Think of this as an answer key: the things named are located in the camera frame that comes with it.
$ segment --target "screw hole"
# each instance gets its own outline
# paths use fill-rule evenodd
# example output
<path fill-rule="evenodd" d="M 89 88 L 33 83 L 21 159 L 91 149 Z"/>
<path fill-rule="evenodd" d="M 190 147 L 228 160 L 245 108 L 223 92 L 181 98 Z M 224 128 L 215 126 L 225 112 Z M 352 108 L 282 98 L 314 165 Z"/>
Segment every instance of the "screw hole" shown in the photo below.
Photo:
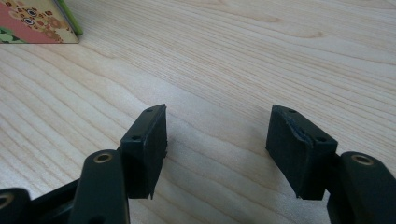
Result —
<path fill-rule="evenodd" d="M 102 154 L 97 155 L 93 159 L 93 161 L 96 162 L 96 163 L 104 163 L 104 162 L 110 161 L 112 158 L 113 158 L 113 156 L 111 154 L 102 153 Z"/>
<path fill-rule="evenodd" d="M 352 160 L 354 160 L 362 165 L 373 165 L 374 164 L 372 159 L 362 156 L 362 155 L 353 155 Z"/>
<path fill-rule="evenodd" d="M 326 142 L 327 140 L 324 137 L 317 137 L 317 141 L 318 142 Z"/>
<path fill-rule="evenodd" d="M 132 140 L 140 140 L 140 136 L 132 136 Z"/>
<path fill-rule="evenodd" d="M 90 219 L 90 221 L 88 222 L 88 224 L 103 224 L 105 223 L 105 218 L 102 216 L 96 216 Z"/>
<path fill-rule="evenodd" d="M 7 207 L 14 200 L 12 193 L 0 194 L 0 210 Z"/>

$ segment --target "table surface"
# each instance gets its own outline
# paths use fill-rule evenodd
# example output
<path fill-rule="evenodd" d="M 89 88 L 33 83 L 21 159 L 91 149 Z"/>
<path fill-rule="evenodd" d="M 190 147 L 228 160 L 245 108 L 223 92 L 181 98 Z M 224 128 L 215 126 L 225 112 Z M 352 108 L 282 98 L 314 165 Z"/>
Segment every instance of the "table surface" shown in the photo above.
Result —
<path fill-rule="evenodd" d="M 168 155 L 133 223 L 329 223 L 264 149 L 272 105 L 396 175 L 395 0 L 66 3 L 79 44 L 0 46 L 0 189 L 78 178 L 158 104 Z"/>

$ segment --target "wood grain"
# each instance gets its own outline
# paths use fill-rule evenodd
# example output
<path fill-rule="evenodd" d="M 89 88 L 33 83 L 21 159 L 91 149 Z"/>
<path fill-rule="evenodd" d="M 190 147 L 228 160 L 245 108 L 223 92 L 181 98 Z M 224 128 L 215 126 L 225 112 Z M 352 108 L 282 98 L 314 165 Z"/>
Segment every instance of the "wood grain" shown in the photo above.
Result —
<path fill-rule="evenodd" d="M 78 178 L 162 103 L 169 153 L 133 223 L 329 223 L 264 150 L 272 104 L 396 175 L 396 1 L 66 3 L 78 45 L 0 46 L 1 189 Z"/>

